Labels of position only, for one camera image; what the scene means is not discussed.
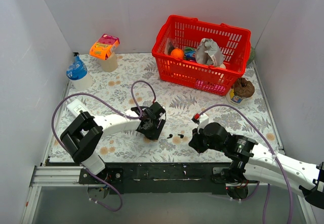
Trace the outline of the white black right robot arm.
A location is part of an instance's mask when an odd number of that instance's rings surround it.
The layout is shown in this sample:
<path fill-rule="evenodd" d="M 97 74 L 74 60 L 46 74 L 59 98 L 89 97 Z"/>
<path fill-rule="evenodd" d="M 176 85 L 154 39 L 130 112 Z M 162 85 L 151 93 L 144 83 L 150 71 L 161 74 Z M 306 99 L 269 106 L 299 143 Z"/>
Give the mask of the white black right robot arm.
<path fill-rule="evenodd" d="M 230 158 L 232 163 L 225 172 L 229 182 L 253 180 L 291 188 L 309 204 L 323 208 L 323 163 L 305 163 L 283 154 L 274 156 L 255 140 L 230 134 L 218 123 L 193 129 L 189 146 L 199 154 L 215 150 Z"/>

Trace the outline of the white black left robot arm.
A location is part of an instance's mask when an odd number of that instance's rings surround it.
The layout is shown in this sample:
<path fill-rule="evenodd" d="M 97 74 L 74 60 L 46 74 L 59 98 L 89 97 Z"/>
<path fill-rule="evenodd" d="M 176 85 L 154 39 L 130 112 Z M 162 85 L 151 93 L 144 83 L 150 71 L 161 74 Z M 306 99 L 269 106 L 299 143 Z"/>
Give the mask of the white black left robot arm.
<path fill-rule="evenodd" d="M 103 183 L 108 177 L 104 161 L 95 152 L 101 137 L 133 130 L 149 140 L 157 140 L 166 122 L 166 110 L 158 102 L 150 107 L 133 107 L 121 115 L 106 116 L 92 116 L 78 99 L 67 108 L 75 119 L 61 134 L 60 140 L 74 162 L 87 168 L 96 183 Z"/>

